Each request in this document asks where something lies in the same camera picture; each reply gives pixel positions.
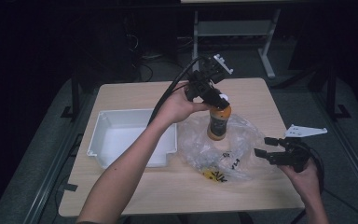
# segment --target background table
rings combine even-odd
[[[97,161],[86,155],[101,110],[152,108],[170,82],[108,84],[100,88],[68,183],[77,185],[62,198],[60,214],[77,216],[90,189],[103,172]],[[226,79],[215,85],[229,97],[232,114],[252,122],[262,133],[283,137],[285,126],[261,78]],[[205,116],[199,112],[192,116]],[[242,211],[303,207],[300,197],[282,172],[240,183],[217,183],[204,178],[182,162],[169,158],[164,168],[147,168],[131,201],[123,212],[164,214]]]

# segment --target bottle label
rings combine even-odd
[[[227,121],[228,119],[221,120],[211,117],[211,133],[219,137],[224,135],[226,133]]]

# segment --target person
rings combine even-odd
[[[76,223],[116,223],[135,192],[159,138],[173,123],[185,120],[192,113],[210,108],[203,103],[189,102],[185,88],[180,88],[185,86],[183,82],[177,85],[177,91],[167,98],[153,121],[102,173],[92,187]],[[300,174],[292,167],[280,168],[300,194],[310,223],[328,223],[313,162],[309,161]]]

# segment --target bottle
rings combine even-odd
[[[209,110],[210,122],[208,125],[208,137],[214,141],[220,141],[225,138],[227,131],[227,122],[231,115],[231,106],[229,105],[225,109],[212,107]]]

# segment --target clear plastic bag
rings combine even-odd
[[[248,120],[231,115],[226,137],[213,141],[207,135],[209,116],[189,118],[178,124],[178,153],[200,173],[219,182],[250,180],[277,170],[257,158],[254,148],[280,151],[264,144],[265,135]]]

